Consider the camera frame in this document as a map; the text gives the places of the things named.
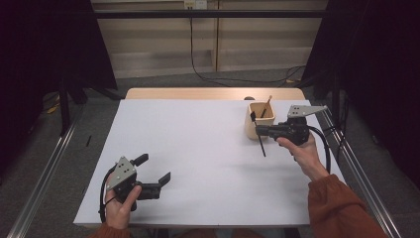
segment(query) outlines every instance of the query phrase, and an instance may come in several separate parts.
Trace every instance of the wall outlet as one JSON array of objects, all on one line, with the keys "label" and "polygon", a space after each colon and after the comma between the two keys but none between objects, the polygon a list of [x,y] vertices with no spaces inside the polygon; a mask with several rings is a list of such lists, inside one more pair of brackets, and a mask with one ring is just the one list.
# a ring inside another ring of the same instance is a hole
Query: wall outlet
[{"label": "wall outlet", "polygon": [[207,0],[195,0],[195,9],[207,10]]},{"label": "wall outlet", "polygon": [[185,10],[195,9],[195,0],[184,0],[184,9]]},{"label": "wall outlet", "polygon": [[207,0],[184,0],[185,10],[207,10]]}]

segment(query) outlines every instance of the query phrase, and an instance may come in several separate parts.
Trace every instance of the white wall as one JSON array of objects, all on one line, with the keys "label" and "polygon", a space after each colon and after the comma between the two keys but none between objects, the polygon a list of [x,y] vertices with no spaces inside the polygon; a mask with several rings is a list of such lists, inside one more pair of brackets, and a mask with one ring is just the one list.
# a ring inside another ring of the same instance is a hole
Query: white wall
[{"label": "white wall", "polygon": [[[183,9],[183,1],[176,0],[92,0],[92,4],[95,10]],[[323,10],[326,4],[327,0],[213,0],[208,9]],[[320,21],[193,19],[195,65],[211,71],[306,64]],[[189,19],[98,22],[117,77],[192,72]]]}]

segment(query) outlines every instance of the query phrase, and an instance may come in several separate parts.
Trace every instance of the metal bracket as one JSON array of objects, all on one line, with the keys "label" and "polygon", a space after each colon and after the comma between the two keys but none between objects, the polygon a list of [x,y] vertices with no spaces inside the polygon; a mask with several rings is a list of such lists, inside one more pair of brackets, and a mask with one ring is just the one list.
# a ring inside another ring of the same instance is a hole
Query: metal bracket
[{"label": "metal bracket", "polygon": [[122,181],[128,179],[132,175],[137,173],[136,168],[127,160],[125,157],[121,157],[120,161],[115,167],[115,171],[106,187],[107,190],[111,190]]},{"label": "metal bracket", "polygon": [[324,110],[327,110],[327,106],[291,105],[287,113],[287,118],[306,117]]}]

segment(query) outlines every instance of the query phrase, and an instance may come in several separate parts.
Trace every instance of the person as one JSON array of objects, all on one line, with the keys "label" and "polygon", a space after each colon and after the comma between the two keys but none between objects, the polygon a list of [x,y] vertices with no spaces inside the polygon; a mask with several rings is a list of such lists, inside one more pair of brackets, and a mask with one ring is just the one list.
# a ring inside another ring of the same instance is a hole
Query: person
[{"label": "person", "polygon": [[[312,134],[301,146],[296,146],[285,138],[277,138],[276,142],[286,148],[295,161],[308,176],[308,210],[310,226],[318,238],[385,238],[383,230],[367,214],[365,204],[337,176],[330,175],[321,164]],[[128,224],[130,207],[136,202],[141,188],[136,186],[129,194],[124,204],[111,200],[106,206],[106,222],[90,236],[90,238],[129,238]],[[113,191],[108,191],[106,200],[114,197]],[[179,237],[217,237],[211,229],[194,229]],[[238,229],[233,237],[257,238],[258,233],[248,229]]]},{"label": "person", "polygon": [[296,146],[285,138],[277,143],[289,150],[309,182],[308,210],[315,237],[387,237],[367,214],[365,204],[337,176],[329,175],[321,164],[315,138]]}]

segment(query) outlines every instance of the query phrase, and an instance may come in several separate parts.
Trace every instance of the sleeve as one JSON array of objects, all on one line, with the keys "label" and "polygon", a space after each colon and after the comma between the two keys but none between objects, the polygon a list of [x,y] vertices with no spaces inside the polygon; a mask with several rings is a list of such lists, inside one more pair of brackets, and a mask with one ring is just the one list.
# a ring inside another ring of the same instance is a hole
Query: sleeve
[{"label": "sleeve", "polygon": [[309,182],[308,209],[315,237],[387,237],[364,203],[335,175]]},{"label": "sleeve", "polygon": [[130,231],[129,229],[113,228],[104,222],[89,238],[130,238]]}]

